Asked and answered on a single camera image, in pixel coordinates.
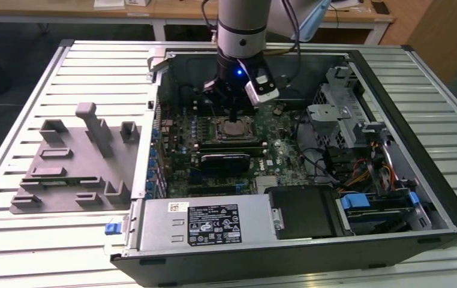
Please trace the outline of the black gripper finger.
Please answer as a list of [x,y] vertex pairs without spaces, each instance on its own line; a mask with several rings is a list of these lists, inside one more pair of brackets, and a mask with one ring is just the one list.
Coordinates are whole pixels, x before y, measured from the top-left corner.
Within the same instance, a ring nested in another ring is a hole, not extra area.
[[236,94],[228,82],[220,78],[204,84],[204,94],[215,106],[221,107],[228,115],[229,121],[236,122]]
[[253,106],[251,101],[243,101],[236,104],[236,115],[237,117],[243,116],[255,116],[257,114],[257,108]]

